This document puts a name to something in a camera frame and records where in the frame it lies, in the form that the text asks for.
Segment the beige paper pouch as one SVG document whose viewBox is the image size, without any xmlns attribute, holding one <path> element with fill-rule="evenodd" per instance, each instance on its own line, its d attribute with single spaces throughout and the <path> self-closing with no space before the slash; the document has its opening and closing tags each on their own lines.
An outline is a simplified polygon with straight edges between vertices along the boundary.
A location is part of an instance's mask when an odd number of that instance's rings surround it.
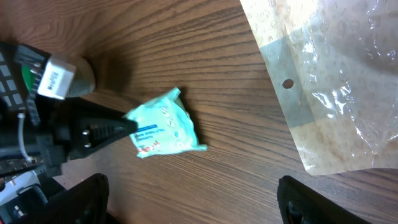
<svg viewBox="0 0 398 224">
<path fill-rule="evenodd" d="M 305 170 L 397 167 L 397 1 L 241 0 Z"/>
</svg>

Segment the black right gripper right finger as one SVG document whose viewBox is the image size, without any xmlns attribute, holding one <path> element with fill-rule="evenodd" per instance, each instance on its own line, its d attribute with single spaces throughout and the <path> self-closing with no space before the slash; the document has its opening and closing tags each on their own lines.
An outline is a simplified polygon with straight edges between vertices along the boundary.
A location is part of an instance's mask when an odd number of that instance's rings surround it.
<svg viewBox="0 0 398 224">
<path fill-rule="evenodd" d="M 284 224 L 370 224 L 288 175 L 279 179 L 277 201 Z"/>
</svg>

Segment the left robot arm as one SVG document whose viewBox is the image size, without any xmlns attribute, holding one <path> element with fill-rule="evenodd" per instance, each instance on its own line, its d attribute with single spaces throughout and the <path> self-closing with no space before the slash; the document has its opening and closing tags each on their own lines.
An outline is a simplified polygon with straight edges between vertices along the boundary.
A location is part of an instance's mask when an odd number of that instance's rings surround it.
<svg viewBox="0 0 398 224">
<path fill-rule="evenodd" d="M 84 99 L 95 86 L 84 58 L 1 43 L 2 223 L 116 223 L 104 174 L 70 189 L 55 180 L 64 163 L 137 131 L 122 112 Z"/>
</svg>

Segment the green lid jar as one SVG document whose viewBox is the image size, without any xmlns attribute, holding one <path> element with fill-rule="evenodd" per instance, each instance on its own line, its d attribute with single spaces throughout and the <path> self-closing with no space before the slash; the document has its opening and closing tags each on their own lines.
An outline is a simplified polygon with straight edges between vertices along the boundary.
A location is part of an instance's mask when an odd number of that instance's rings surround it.
<svg viewBox="0 0 398 224">
<path fill-rule="evenodd" d="M 65 99 L 81 97 L 92 93 L 96 86 L 96 80 L 89 62 L 82 57 L 68 58 L 67 61 L 76 66 L 76 73 Z M 26 62 L 21 63 L 22 77 L 28 92 L 32 93 L 35 91 L 37 93 L 45 65 L 39 63 L 36 65 L 29 65 Z"/>
</svg>

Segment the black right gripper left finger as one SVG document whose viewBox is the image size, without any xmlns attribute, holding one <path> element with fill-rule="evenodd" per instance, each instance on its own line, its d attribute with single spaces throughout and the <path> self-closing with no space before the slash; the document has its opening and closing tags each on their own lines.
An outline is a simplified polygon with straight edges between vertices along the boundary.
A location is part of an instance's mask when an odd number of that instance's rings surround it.
<svg viewBox="0 0 398 224">
<path fill-rule="evenodd" d="M 48 203 L 25 212 L 12 224 L 105 224 L 109 198 L 108 178 L 94 174 Z"/>
</svg>

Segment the teal packet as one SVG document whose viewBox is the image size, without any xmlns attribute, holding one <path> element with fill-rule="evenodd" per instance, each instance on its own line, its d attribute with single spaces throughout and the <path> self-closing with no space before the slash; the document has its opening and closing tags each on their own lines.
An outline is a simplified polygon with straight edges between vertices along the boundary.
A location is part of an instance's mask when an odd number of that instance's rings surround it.
<svg viewBox="0 0 398 224">
<path fill-rule="evenodd" d="M 137 123 L 137 130 L 130 138 L 138 157 L 208 149 L 207 145 L 200 144 L 193 121 L 179 95 L 180 90 L 173 88 L 124 115 Z"/>
</svg>

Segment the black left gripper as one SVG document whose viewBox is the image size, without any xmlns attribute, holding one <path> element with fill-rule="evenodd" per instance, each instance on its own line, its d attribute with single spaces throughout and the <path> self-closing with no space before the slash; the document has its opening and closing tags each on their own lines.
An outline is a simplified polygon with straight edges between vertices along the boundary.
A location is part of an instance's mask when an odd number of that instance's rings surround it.
<svg viewBox="0 0 398 224">
<path fill-rule="evenodd" d="M 123 112 L 81 98 L 62 103 L 62 135 L 66 151 L 54 143 L 55 129 L 42 112 L 38 97 L 45 57 L 27 45 L 1 43 L 1 160 L 43 157 L 49 177 L 62 174 L 61 165 L 86 158 L 137 131 L 137 123 Z"/>
</svg>

